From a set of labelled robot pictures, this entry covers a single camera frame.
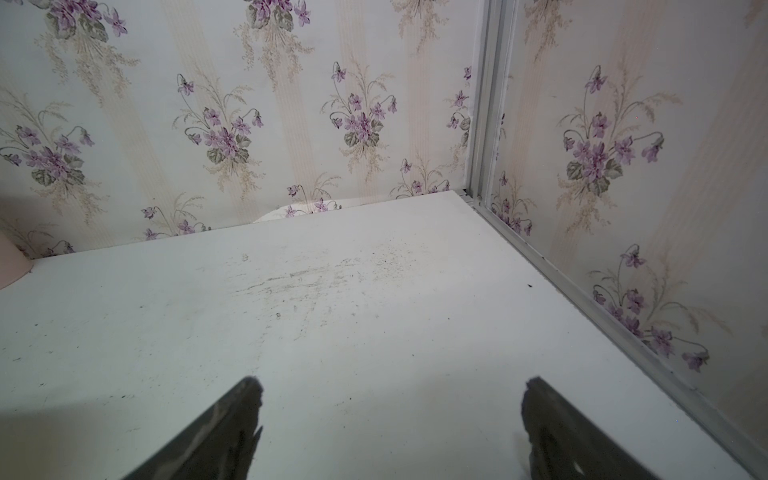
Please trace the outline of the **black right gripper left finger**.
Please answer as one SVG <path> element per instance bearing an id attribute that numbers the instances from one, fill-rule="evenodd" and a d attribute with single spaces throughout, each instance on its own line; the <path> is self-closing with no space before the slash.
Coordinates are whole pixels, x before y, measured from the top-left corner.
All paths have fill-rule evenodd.
<path id="1" fill-rule="evenodd" d="M 243 378 L 127 477 L 245 479 L 263 431 L 259 425 L 262 395 L 256 377 Z"/>

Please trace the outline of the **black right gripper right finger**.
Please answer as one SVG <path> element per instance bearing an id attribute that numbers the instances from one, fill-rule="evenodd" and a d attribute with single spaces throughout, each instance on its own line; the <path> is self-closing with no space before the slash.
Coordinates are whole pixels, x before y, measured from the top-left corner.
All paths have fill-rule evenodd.
<path id="1" fill-rule="evenodd" d="M 657 476 L 540 377 L 527 381 L 521 416 L 533 479 L 655 479 Z"/>

